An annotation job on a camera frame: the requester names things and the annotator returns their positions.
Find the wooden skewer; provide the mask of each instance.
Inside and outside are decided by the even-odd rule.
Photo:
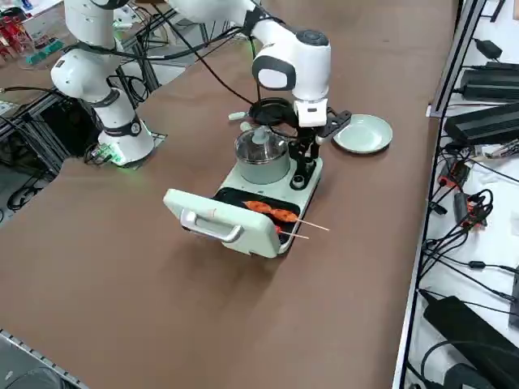
[[[304,224],[311,225],[312,227],[317,227],[318,229],[323,229],[324,231],[330,230],[330,229],[327,229],[326,227],[323,227],[322,225],[313,224],[313,223],[310,223],[309,221],[305,221],[305,220],[301,220],[301,219],[298,219],[298,221],[300,221],[301,223],[304,223]]]
[[[300,237],[301,239],[307,239],[310,240],[309,237],[304,237],[303,235],[297,235],[296,233],[286,233],[284,231],[280,231],[279,233],[282,233],[283,235],[289,235],[291,237]]]

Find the plate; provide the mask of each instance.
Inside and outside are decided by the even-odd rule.
[[[350,124],[333,137],[348,152],[371,154],[392,141],[392,128],[383,119],[371,115],[352,115]]]

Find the table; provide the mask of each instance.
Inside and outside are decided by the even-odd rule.
[[[330,104],[387,119],[394,142],[370,157],[322,147],[307,219],[332,232],[303,227],[310,244],[273,261],[184,232],[161,202],[170,187],[212,195],[234,163],[227,115],[247,107],[199,63],[139,107],[168,135],[143,168],[67,161],[0,235],[0,323],[89,387],[391,384],[437,133],[423,113],[453,3],[271,3],[330,37]],[[208,61],[254,96],[246,42]]]

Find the metal pot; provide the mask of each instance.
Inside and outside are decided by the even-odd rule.
[[[272,184],[290,170],[288,143],[265,126],[244,131],[235,143],[238,170],[253,184]]]

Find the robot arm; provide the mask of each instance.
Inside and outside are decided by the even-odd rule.
[[[264,46],[252,66],[256,81],[268,90],[292,91],[300,127],[326,126],[332,50],[322,32],[292,32],[251,0],[167,2],[194,22],[227,19],[248,28]]]
[[[79,41],[88,45],[121,49],[116,46],[112,30],[113,10],[128,1],[65,0],[66,25]],[[292,32],[251,0],[166,1],[195,22],[227,19],[260,40],[264,47],[252,66],[257,82],[268,90],[292,91],[299,126],[319,127],[322,134],[317,134],[317,143],[329,137],[332,131],[327,95],[331,47],[324,34],[312,30]],[[137,117],[126,93],[106,82],[119,64],[115,55],[73,49],[56,63],[51,76],[61,92],[92,105],[104,127],[99,143],[107,145],[116,156],[114,163],[124,165],[151,153],[153,138]]]

